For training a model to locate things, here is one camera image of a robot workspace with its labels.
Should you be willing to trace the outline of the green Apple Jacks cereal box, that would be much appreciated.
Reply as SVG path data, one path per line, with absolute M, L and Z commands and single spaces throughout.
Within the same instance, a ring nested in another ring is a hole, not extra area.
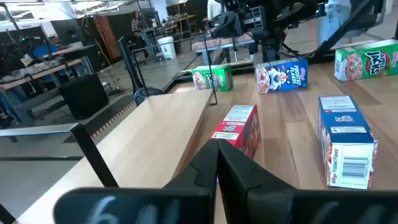
M 335 50 L 334 76 L 339 81 L 398 75 L 398 40 L 345 47 Z
M 232 71 L 228 64 L 199 66 L 192 70 L 192 78 L 196 90 L 228 92 L 233 89 Z

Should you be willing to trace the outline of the brown patterned panel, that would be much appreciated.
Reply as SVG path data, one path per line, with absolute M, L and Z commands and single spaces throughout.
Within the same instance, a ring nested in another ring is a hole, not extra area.
M 106 47 L 111 62 L 115 62 L 121 53 L 118 47 L 119 22 L 116 16 L 93 16 L 95 26 Z

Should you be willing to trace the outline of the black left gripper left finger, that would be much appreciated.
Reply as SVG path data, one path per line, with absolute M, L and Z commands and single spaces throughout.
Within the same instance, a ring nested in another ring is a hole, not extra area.
M 218 142 L 208 140 L 162 188 L 79 188 L 53 209 L 55 224 L 212 224 Z

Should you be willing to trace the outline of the person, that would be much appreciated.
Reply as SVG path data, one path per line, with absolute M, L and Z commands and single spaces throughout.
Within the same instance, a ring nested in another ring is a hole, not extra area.
M 131 30 L 133 32 L 139 32 L 143 28 L 141 17 L 137 11 L 132 12 Z
M 350 0 L 328 0 L 323 17 L 317 19 L 317 45 L 327 41 L 350 17 Z
M 222 13 L 221 4 L 216 2 L 215 0 L 208 0 L 207 3 L 207 18 L 213 19 L 217 15 Z

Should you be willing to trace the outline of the white bucket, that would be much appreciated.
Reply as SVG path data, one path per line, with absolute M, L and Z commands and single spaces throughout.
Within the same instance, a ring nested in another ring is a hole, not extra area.
M 165 59 L 175 59 L 177 57 L 172 36 L 163 37 L 157 41 Z

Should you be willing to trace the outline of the cluttered workbench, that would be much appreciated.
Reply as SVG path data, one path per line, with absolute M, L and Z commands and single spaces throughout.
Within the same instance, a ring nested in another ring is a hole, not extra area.
M 94 45 L 91 44 L 84 47 L 72 47 L 55 52 L 55 56 L 63 55 L 63 57 L 58 59 L 59 64 L 57 65 L 54 64 L 54 59 L 50 60 L 49 56 L 46 55 L 42 62 L 30 66 L 30 68 L 19 70 L 18 72 L 20 73 L 20 77 L 18 79 L 0 84 L 0 96 L 10 104 L 12 111 L 15 112 L 16 118 L 21 124 L 25 126 L 33 126 L 34 117 L 29 114 L 29 111 L 32 108 L 60 95 L 61 87 L 63 85 L 59 82 L 59 78 L 55 77 L 55 89 L 45 91 L 39 96 L 35 96 L 23 102 L 17 101 L 15 94 L 11 93 L 9 90 L 24 83 L 35 82 L 46 75 L 55 75 L 56 72 L 63 69 L 72 69 L 75 72 L 75 78 L 80 78 L 83 74 L 75 68 L 75 65 L 79 63 L 82 63 L 85 66 L 87 74 L 93 75 L 95 72 L 85 53 L 85 50 L 92 48 L 93 46 Z

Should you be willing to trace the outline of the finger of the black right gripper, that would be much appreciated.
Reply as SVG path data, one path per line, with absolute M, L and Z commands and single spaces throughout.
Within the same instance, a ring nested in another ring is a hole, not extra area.
M 212 38 L 229 38 L 229 19 L 231 14 L 219 14 L 207 21 Z
M 244 31 L 243 31 L 243 27 L 242 27 L 242 23 L 239 17 L 239 14 L 237 13 L 233 13 L 232 15 L 232 22 L 231 22 L 231 28 L 232 28 L 232 33 L 233 33 L 233 37 L 240 37 L 243 35 Z

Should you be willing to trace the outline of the red Froot Loops cereal box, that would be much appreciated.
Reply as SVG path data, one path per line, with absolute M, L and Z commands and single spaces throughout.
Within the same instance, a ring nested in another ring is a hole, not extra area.
M 261 141 L 257 105 L 233 105 L 210 139 L 225 139 L 252 159 Z

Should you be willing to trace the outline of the black hazard-striped floor mat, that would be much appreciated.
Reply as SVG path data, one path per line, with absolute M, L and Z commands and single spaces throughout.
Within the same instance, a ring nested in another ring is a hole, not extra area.
M 110 99 L 108 105 L 85 120 L 78 120 L 83 124 L 88 134 L 94 139 L 101 135 L 113 123 L 122 118 L 123 114 L 136 107 L 134 96 L 125 94 Z

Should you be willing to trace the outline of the black cube speaker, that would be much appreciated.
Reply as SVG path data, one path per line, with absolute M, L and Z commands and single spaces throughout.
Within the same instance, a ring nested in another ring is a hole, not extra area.
M 89 118 L 109 103 L 97 75 L 82 76 L 62 85 L 59 90 L 75 119 Z

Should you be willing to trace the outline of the wooden top bench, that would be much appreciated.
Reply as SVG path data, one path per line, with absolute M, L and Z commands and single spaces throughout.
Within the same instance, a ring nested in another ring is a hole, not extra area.
M 240 46 L 255 43 L 250 34 L 241 37 L 212 38 L 210 34 L 197 36 L 193 39 L 191 49 L 196 53 L 201 53 L 205 65 L 217 65 L 226 60 L 231 61 L 230 50 L 237 51 Z

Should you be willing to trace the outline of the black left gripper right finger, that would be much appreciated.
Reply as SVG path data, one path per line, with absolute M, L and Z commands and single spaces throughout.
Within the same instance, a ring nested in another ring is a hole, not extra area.
M 226 219 L 235 224 L 398 224 L 398 191 L 300 190 L 217 142 Z

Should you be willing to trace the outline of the blue Frosted Flakes cereal box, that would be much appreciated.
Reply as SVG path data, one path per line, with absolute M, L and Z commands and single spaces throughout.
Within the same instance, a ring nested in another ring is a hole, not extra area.
M 351 95 L 318 99 L 318 138 L 326 185 L 349 189 L 371 186 L 377 140 Z
M 260 94 L 308 87 L 308 60 L 303 57 L 260 63 L 254 71 Z

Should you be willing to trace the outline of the black floor stand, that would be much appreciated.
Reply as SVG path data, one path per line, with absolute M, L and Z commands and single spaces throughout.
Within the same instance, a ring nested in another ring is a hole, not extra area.
M 135 94 L 136 91 L 140 88 L 142 88 L 142 83 L 139 80 L 138 74 L 136 72 L 136 69 L 134 68 L 134 64 L 132 62 L 132 55 L 131 51 L 127 47 L 127 42 L 124 36 L 122 36 L 118 40 L 118 47 L 119 51 L 121 53 L 122 59 L 124 60 L 126 70 L 130 76 L 131 82 L 132 82 L 132 92 Z

